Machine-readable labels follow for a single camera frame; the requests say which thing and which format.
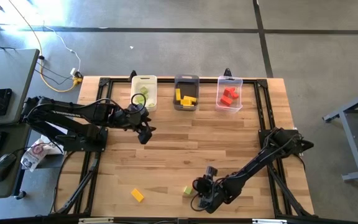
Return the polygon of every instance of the desk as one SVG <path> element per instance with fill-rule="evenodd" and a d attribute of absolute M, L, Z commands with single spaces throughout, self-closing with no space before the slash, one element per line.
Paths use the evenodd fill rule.
<path fill-rule="evenodd" d="M 99 79 L 84 78 L 79 104 L 85 105 L 95 100 Z M 276 125 L 292 129 L 293 121 L 284 81 L 268 79 L 268 86 Z M 115 83 L 112 99 L 126 107 L 130 102 L 130 93 L 130 83 Z M 201 177 L 207 166 L 218 168 L 218 176 L 224 176 L 243 167 L 260 150 L 257 135 L 260 126 L 254 88 L 243 85 L 243 108 L 236 114 L 215 111 L 216 84 L 200 84 L 199 105 L 193 112 L 176 111 L 173 108 L 172 83 L 159 83 L 157 95 L 157 110 L 150 113 L 150 125 L 157 130 L 146 145 L 139 144 L 133 132 L 109 130 L 106 151 L 101 156 L 91 215 L 273 217 L 266 169 L 262 169 L 246 183 L 241 196 L 230 205 L 221 205 L 213 214 L 194 212 L 190 208 L 191 197 L 183 196 L 185 186 L 191 186 L 196 177 Z M 58 208 L 62 207 L 79 183 L 83 156 L 84 153 L 77 152 L 67 160 L 58 186 Z M 283 163 L 289 189 L 302 206 L 313 213 L 301 162 L 291 156 L 284 159 Z M 142 203 L 131 195 L 133 188 L 139 189 L 144 195 Z"/>
<path fill-rule="evenodd" d="M 30 126 L 27 124 L 15 124 L 10 126 L 0 126 L 0 131 L 4 131 L 7 133 L 4 144 L 0 150 L 0 157 L 4 154 L 11 153 L 16 149 L 21 147 L 26 147 L 28 135 L 30 132 Z M 21 167 L 20 159 L 23 155 L 24 151 L 17 152 L 17 159 L 15 164 L 12 166 L 11 171 L 9 172 L 6 179 L 0 182 L 0 198 L 1 197 L 9 197 L 12 194 L 18 194 L 20 190 L 23 174 L 18 174 L 18 170 Z"/>
<path fill-rule="evenodd" d="M 16 123 L 22 112 L 38 55 L 37 49 L 0 50 L 0 88 L 12 89 L 7 114 L 0 116 L 0 131 L 7 132 L 0 157 L 27 145 L 30 128 L 26 124 Z M 0 198 L 19 194 L 24 170 L 19 170 L 22 152 L 17 155 L 9 175 L 0 182 Z"/>
<path fill-rule="evenodd" d="M 0 124 L 19 121 L 38 55 L 37 49 L 0 50 L 0 89 L 12 90 L 8 110 L 0 116 Z"/>

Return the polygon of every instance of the black phone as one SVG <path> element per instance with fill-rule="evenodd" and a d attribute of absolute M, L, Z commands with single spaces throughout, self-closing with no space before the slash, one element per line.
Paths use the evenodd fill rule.
<path fill-rule="evenodd" d="M 12 90 L 10 88 L 0 89 L 0 116 L 4 116 L 11 100 Z"/>

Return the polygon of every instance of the gray desk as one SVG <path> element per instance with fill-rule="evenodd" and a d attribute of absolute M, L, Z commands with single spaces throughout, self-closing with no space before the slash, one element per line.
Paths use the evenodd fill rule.
<path fill-rule="evenodd" d="M 0 116 L 0 124 L 18 122 L 38 55 L 37 49 L 0 50 L 0 89 L 12 89 L 8 111 Z"/>
<path fill-rule="evenodd" d="M 14 124 L 10 126 L 0 126 L 0 131 L 7 132 L 6 140 L 0 150 L 0 157 L 4 154 L 10 153 L 15 149 L 19 149 L 27 146 L 28 135 L 30 132 L 30 126 L 27 124 Z M 20 158 L 23 155 L 23 151 L 17 152 L 17 159 L 9 172 L 6 179 L 0 182 L 0 198 L 11 196 L 16 189 L 16 185 L 21 185 L 20 173 L 18 172 L 21 167 Z"/>
<path fill-rule="evenodd" d="M 10 88 L 13 93 L 7 115 L 0 117 L 0 131 L 7 132 L 0 157 L 27 146 L 30 127 L 15 123 L 20 118 L 38 55 L 37 49 L 0 50 L 0 88 Z M 18 152 L 17 157 L 21 158 L 22 153 Z M 9 175 L 0 182 L 0 198 L 19 194 L 24 175 L 20 168 L 20 159 L 17 159 Z"/>

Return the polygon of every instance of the computer mouse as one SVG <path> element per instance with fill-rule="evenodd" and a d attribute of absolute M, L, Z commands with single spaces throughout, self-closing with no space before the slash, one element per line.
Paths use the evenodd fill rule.
<path fill-rule="evenodd" d="M 15 164 L 16 156 L 15 154 L 5 154 L 1 156 L 0 158 L 0 181 L 3 181 L 7 175 L 9 174 L 9 171 L 11 170 L 11 167 L 13 164 Z"/>

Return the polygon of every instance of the green block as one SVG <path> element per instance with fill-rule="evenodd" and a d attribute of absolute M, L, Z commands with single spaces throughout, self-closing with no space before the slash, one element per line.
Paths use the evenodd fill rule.
<path fill-rule="evenodd" d="M 144 98 L 143 98 L 143 96 L 136 96 L 136 97 L 135 97 L 135 100 L 136 100 L 136 102 L 137 102 L 138 104 L 144 105 Z"/>
<path fill-rule="evenodd" d="M 184 193 L 189 195 L 189 194 L 191 194 L 191 191 L 192 191 L 192 188 L 189 186 L 186 186 Z"/>
<path fill-rule="evenodd" d="M 149 90 L 148 90 L 146 87 L 144 87 L 144 86 L 143 86 L 142 88 L 140 88 L 139 91 L 140 91 L 140 93 L 143 94 L 143 95 L 146 95 L 146 94 L 149 93 Z"/>

